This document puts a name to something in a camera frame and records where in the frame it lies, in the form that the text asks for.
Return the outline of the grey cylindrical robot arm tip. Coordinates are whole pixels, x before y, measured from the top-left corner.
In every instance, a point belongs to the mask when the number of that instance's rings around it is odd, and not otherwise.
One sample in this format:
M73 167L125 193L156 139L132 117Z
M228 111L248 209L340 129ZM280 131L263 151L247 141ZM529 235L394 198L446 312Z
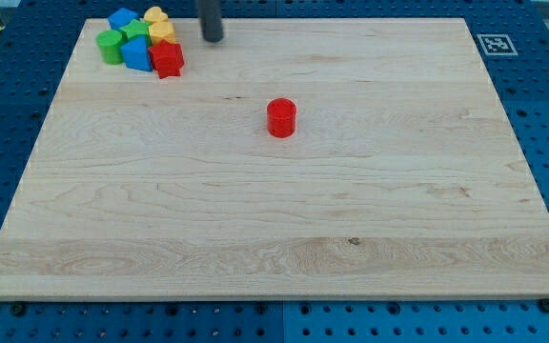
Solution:
M220 0L196 0L195 3L204 40L220 42L224 37Z

